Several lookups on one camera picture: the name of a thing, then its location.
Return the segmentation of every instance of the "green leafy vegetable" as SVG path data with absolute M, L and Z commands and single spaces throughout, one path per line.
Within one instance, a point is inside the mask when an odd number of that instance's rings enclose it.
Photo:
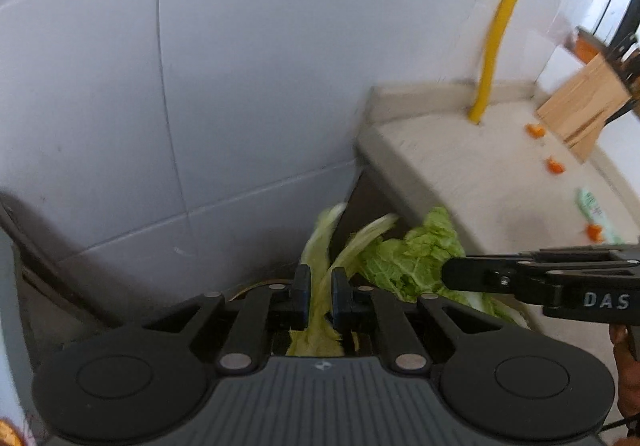
M 415 302 L 422 293 L 434 292 L 526 327 L 519 312 L 489 294 L 444 287 L 443 264 L 464 254 L 449 214 L 443 207 L 436 207 L 427 214 L 423 225 L 409 231 L 404 239 L 377 238 L 360 253 L 357 266 L 369 282 L 391 291 L 403 301 Z
M 290 331 L 288 356 L 342 356 L 340 334 L 325 315 L 331 309 L 331 271 L 343 267 L 350 278 L 359 272 L 379 288 L 394 293 L 403 301 L 415 302 L 424 292 L 434 292 L 479 311 L 527 326 L 522 315 L 488 294 L 454 291 L 441 280 L 443 264 L 452 256 L 464 256 L 449 214 L 444 208 L 434 208 L 424 224 L 412 229 L 404 239 L 383 240 L 397 220 L 386 215 L 357 232 L 333 264 L 329 264 L 328 249 L 335 225 L 344 211 L 344 204 L 326 210 L 318 217 L 316 228 L 306 243 L 301 264 L 311 269 L 311 307 L 308 327 Z
M 320 214 L 316 229 L 300 257 L 300 263 L 308 265 L 311 269 L 309 323 L 303 331 L 289 331 L 291 345 L 287 349 L 287 356 L 327 358 L 344 355 L 340 346 L 340 334 L 324 317 L 331 309 L 331 271 L 335 267 L 344 267 L 353 273 L 360 252 L 374 239 L 391 229 L 397 219 L 396 216 L 387 215 L 362 228 L 330 266 L 329 242 L 344 207 L 344 204 L 338 204 Z

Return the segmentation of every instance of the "orange carrot chunk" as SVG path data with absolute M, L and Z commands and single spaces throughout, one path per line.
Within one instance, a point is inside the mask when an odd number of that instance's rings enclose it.
M 529 123 L 529 124 L 526 124 L 524 128 L 526 129 L 527 133 L 531 137 L 533 137 L 533 139 L 540 139 L 540 137 L 545 137 L 546 128 L 541 124 Z
M 555 175 L 564 173 L 564 165 L 561 162 L 556 161 L 553 157 L 549 157 L 546 160 L 546 168 Z
M 0 419 L 0 444 L 3 446 L 24 446 L 18 432 L 4 419 Z
M 604 237 L 602 236 L 602 226 L 599 224 L 588 224 L 587 225 L 587 236 L 591 242 L 604 242 Z

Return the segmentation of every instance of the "human hand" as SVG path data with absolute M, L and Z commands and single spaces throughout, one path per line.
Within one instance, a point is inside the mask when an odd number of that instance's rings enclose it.
M 618 368 L 618 408 L 622 417 L 632 417 L 640 413 L 640 362 L 629 351 L 624 325 L 610 325 L 609 337 Z
M 613 446 L 640 446 L 640 437 L 626 437 L 614 442 Z

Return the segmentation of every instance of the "white countertop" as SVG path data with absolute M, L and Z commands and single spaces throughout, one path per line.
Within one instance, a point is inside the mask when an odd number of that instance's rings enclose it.
M 594 166 L 578 163 L 551 133 L 526 134 L 524 125 L 537 122 L 533 109 L 530 102 L 490 106 L 481 126 L 458 112 L 391 121 L 366 128 L 358 143 L 401 194 L 419 197 L 419 184 L 425 197 L 435 195 L 481 252 L 590 244 L 575 205 L 579 187 L 595 195 L 626 241 L 637 242 L 640 228 Z M 562 175 L 546 170 L 551 155 L 565 165 Z M 398 161 L 410 172 L 391 171 Z M 413 204 L 421 216 L 430 208 Z

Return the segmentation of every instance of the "white tile wall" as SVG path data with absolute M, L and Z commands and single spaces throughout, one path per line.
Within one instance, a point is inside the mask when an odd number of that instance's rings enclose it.
M 598 138 L 598 145 L 640 197 L 639 140 L 640 119 L 631 113 L 605 126 Z
M 224 253 L 217 258 L 219 270 L 228 271 Z M 125 320 L 208 290 L 186 216 L 76 254 L 60 267 L 69 285 Z
M 551 95 L 575 73 L 579 72 L 582 67 L 584 67 L 584 63 L 578 60 L 571 52 L 562 46 L 556 47 L 538 77 L 538 86 L 545 94 Z
M 369 87 L 475 78 L 499 1 L 160 0 L 167 119 L 156 0 L 0 0 L 0 190 L 121 315 L 231 286 L 345 197 Z M 520 0 L 496 77 L 535 79 L 584 2 Z
M 297 262 L 320 212 L 346 200 L 355 178 L 350 162 L 192 212 L 202 259 L 213 269 L 224 254 L 236 268 L 217 284 Z
M 156 224 L 60 263 L 65 279 L 124 319 L 295 263 L 321 210 L 345 200 L 354 163 Z
M 0 190 L 53 258 L 182 209 L 156 0 L 0 7 Z
M 437 79 L 471 0 L 162 0 L 189 209 L 351 158 L 370 86 Z

